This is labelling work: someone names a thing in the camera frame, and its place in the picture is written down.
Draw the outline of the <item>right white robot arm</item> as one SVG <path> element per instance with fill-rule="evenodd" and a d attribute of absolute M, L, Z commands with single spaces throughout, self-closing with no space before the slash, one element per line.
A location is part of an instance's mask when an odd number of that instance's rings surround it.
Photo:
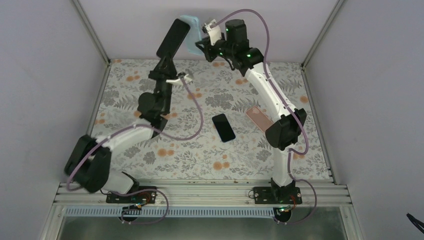
<path fill-rule="evenodd" d="M 225 23 L 225 31 L 216 20 L 205 23 L 201 30 L 205 37 L 195 43 L 208 62 L 221 57 L 230 67 L 238 70 L 259 93 L 272 125 L 265 130 L 265 137 L 274 149 L 273 172 L 271 176 L 271 198 L 278 204 L 290 197 L 288 186 L 293 179 L 289 175 L 288 161 L 283 154 L 286 148 L 297 143 L 305 124 L 307 113 L 297 108 L 286 97 L 270 72 L 262 52 L 250 46 L 247 26 L 242 19 Z"/>

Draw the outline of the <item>right aluminium corner post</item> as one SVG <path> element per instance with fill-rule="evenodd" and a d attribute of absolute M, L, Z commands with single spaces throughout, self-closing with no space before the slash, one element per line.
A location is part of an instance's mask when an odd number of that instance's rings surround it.
<path fill-rule="evenodd" d="M 322 26 L 321 30 L 319 31 L 316 39 L 314 40 L 311 48 L 309 49 L 306 57 L 304 58 L 301 66 L 303 69 L 305 69 L 309 62 L 311 61 L 314 53 L 316 52 L 317 48 L 319 47 L 322 39 L 324 38 L 324 36 L 326 35 L 328 29 L 330 28 L 330 26 L 332 25 L 333 21 L 335 20 L 335 18 L 337 17 L 340 9 L 342 8 L 342 6 L 344 5 L 345 0 L 337 0 L 335 5 L 333 6 L 330 14 L 328 15 L 326 21 L 324 22 L 324 25 Z"/>

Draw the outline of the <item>black object at edge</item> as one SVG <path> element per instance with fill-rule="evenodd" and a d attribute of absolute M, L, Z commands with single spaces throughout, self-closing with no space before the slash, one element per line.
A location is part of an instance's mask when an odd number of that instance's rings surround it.
<path fill-rule="evenodd" d="M 424 223 L 419 219 L 415 218 L 412 214 L 407 213 L 406 217 L 408 220 L 421 232 L 424 234 Z"/>

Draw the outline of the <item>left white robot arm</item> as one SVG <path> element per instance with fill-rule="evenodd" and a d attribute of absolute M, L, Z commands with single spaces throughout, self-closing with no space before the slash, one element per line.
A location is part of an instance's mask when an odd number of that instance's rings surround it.
<path fill-rule="evenodd" d="M 139 96 L 137 111 L 141 115 L 134 123 L 110 135 L 95 138 L 86 134 L 78 139 L 64 167 L 69 182 L 76 181 L 90 193 L 118 193 L 128 203 L 139 197 L 136 180 L 127 173 L 111 170 L 111 161 L 132 145 L 150 140 L 164 130 L 168 122 L 164 116 L 171 108 L 171 82 L 179 80 L 171 55 L 160 57 L 148 77 L 155 81 L 155 88 Z"/>

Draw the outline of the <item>floral patterned table mat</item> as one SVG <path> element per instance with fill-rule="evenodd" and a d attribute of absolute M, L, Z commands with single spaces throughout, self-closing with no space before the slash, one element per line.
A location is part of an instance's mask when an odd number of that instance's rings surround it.
<path fill-rule="evenodd" d="M 155 82 L 148 79 L 157 60 L 115 59 L 102 95 L 92 130 L 93 136 L 113 133 L 132 124 L 139 116 L 138 98 L 152 92 Z M 204 125 L 200 134 L 188 141 L 164 136 L 142 141 L 111 160 L 113 170 L 139 179 L 185 180 L 269 180 L 274 163 L 273 148 L 246 115 L 257 106 L 269 119 L 268 110 L 257 90 L 224 61 L 174 60 L 178 72 L 193 71 L 189 89 L 200 104 Z M 278 86 L 297 108 L 304 108 L 304 125 L 309 150 L 293 154 L 291 172 L 297 179 L 329 180 L 319 134 L 299 63 L 268 63 Z M 222 142 L 212 117 L 225 114 L 236 138 Z M 200 126 L 200 116 L 183 86 L 173 86 L 170 113 L 164 131 L 172 136 L 192 136 Z"/>

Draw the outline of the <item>left aluminium corner post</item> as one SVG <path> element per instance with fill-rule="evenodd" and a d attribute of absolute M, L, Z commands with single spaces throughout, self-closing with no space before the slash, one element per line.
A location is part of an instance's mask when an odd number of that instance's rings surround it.
<path fill-rule="evenodd" d="M 83 5 L 81 4 L 81 1 L 80 0 L 72 0 L 71 2 L 75 6 L 79 17 L 81 18 L 81 20 L 84 24 L 84 27 L 88 31 L 88 34 L 90 35 L 97 51 L 101 55 L 101 58 L 103 59 L 103 61 L 105 62 L 106 65 L 109 65 L 111 60 L 108 57 L 108 55 L 107 55 L 107 53 L 106 53 L 106 51 L 105 51 L 105 49 L 104 49 L 104 47 L 103 47 L 103 45 L 100 41 L 100 38 L 97 35 L 88 15 L 86 13 L 86 11 L 84 10 Z"/>

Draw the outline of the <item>light blue phone case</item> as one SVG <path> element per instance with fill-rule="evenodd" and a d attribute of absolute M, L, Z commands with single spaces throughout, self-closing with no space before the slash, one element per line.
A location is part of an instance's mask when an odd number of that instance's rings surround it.
<path fill-rule="evenodd" d="M 187 51 L 194 55 L 203 55 L 203 52 L 196 46 L 196 42 L 202 40 L 202 30 L 199 18 L 191 15 L 181 15 L 179 19 L 188 24 L 190 27 L 189 32 L 184 39 Z"/>

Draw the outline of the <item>pink phone case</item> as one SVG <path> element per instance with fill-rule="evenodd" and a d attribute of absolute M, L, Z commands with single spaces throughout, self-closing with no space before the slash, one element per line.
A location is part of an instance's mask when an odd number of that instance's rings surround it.
<path fill-rule="evenodd" d="M 249 108 L 245 114 L 264 133 L 273 125 L 273 122 L 257 106 Z"/>

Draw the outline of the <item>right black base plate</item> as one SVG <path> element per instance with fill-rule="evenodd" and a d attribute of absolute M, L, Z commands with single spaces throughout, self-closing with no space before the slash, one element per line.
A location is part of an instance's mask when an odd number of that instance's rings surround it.
<path fill-rule="evenodd" d="M 253 188 L 253 197 L 256 205 L 289 205 L 303 203 L 299 187 L 268 187 Z"/>

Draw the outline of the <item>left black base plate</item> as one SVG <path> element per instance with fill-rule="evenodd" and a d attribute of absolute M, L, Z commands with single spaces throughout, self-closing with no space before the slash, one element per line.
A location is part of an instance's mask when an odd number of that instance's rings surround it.
<path fill-rule="evenodd" d="M 129 196 L 121 196 L 112 192 L 107 193 L 105 202 L 108 204 L 145 205 L 154 204 L 157 196 L 156 186 L 138 186 L 130 190 Z"/>

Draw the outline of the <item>aluminium corner post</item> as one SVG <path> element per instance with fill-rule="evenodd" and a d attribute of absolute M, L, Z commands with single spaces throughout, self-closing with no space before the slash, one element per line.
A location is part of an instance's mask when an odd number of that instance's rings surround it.
<path fill-rule="evenodd" d="M 81 18 L 81 20 L 84 24 L 84 27 L 88 31 L 88 34 L 90 35 L 97 51 L 101 55 L 101 58 L 103 59 L 103 61 L 105 62 L 106 65 L 109 65 L 111 60 L 108 57 L 108 55 L 107 55 L 107 53 L 106 53 L 106 51 L 105 51 L 105 49 L 104 49 L 104 47 L 103 47 L 103 45 L 100 41 L 100 38 L 97 35 L 88 15 L 86 13 L 86 11 L 84 10 L 83 5 L 81 4 L 81 1 L 80 0 L 72 0 L 71 2 L 75 6 L 79 17 Z"/>
<path fill-rule="evenodd" d="M 333 21 L 335 20 L 335 18 L 337 17 L 340 9 L 342 8 L 342 6 L 344 5 L 345 0 L 337 0 L 335 5 L 333 6 L 330 14 L 328 15 L 326 21 L 324 22 L 324 25 L 322 26 L 321 30 L 319 31 L 316 39 L 314 40 L 311 48 L 309 49 L 306 57 L 304 58 L 301 66 L 303 69 L 305 69 L 309 62 L 311 61 L 314 53 L 316 52 L 317 48 L 319 47 L 322 39 L 324 38 L 324 36 L 326 35 L 328 29 L 330 28 L 330 26 L 332 25 Z"/>

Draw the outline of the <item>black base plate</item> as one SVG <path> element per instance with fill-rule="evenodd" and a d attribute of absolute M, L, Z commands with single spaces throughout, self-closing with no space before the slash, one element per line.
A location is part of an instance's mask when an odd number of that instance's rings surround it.
<path fill-rule="evenodd" d="M 108 204 L 145 205 L 154 204 L 157 196 L 156 186 L 138 186 L 130 190 L 129 196 L 121 196 L 112 192 L 107 193 L 105 202 Z"/>
<path fill-rule="evenodd" d="M 253 197 L 256 205 L 289 205 L 303 203 L 299 187 L 268 187 L 253 188 Z"/>

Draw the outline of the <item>aluminium mounting rail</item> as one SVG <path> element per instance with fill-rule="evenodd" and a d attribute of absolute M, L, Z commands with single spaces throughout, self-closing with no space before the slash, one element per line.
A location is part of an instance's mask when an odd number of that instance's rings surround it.
<path fill-rule="evenodd" d="M 164 207 L 168 199 L 171 207 L 253 207 L 250 197 L 253 187 L 267 187 L 267 180 L 164 180 L 142 181 L 142 186 L 154 186 L 165 194 L 159 195 L 154 203 Z M 301 207 L 346 207 L 352 200 L 346 185 L 336 185 L 331 181 L 312 181 L 312 185 L 299 182 L 303 203 Z M 88 193 L 80 189 L 67 191 L 65 183 L 60 183 L 53 200 L 54 205 L 62 206 L 105 206 L 106 196 L 101 193 Z"/>

